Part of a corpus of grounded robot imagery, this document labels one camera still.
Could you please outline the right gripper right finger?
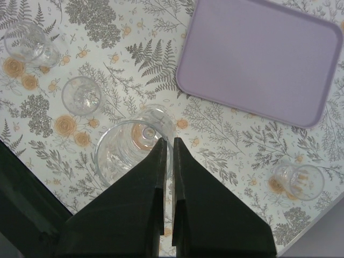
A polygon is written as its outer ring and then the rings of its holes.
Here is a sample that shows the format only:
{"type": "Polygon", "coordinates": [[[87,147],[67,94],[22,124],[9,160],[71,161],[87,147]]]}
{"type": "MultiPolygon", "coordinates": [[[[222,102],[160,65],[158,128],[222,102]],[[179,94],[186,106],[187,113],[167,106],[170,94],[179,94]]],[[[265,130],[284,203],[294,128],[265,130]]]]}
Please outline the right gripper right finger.
{"type": "Polygon", "coordinates": [[[270,226],[174,140],[177,257],[276,257],[270,226]]]}

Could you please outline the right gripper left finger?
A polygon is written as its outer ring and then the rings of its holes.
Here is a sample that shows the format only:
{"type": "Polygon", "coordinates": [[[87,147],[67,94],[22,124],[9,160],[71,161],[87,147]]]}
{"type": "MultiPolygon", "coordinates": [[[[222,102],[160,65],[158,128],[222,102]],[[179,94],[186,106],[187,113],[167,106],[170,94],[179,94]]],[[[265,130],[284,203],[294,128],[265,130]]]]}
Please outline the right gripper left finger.
{"type": "Polygon", "coordinates": [[[55,257],[158,257],[164,234],[167,142],[72,216],[55,257]]]}

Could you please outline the champagne flute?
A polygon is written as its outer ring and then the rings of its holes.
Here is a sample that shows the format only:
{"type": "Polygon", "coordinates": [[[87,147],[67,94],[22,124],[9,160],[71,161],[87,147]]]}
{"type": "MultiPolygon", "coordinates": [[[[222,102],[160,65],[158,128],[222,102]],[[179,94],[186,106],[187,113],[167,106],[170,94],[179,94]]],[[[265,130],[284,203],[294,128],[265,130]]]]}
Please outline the champagne flute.
{"type": "Polygon", "coordinates": [[[96,172],[106,187],[141,162],[163,138],[167,141],[167,178],[172,175],[175,118],[160,104],[149,104],[105,131],[95,150],[96,172]]]}

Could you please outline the faceted glass edge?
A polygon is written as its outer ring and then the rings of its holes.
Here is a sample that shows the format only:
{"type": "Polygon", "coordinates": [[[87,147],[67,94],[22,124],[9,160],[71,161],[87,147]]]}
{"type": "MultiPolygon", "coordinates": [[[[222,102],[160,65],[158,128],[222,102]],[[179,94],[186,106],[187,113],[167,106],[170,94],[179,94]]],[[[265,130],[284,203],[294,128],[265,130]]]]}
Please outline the faceted glass edge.
{"type": "Polygon", "coordinates": [[[325,185],[321,170],[309,164],[280,164],[273,169],[273,176],[288,193],[302,201],[316,199],[325,185]]]}

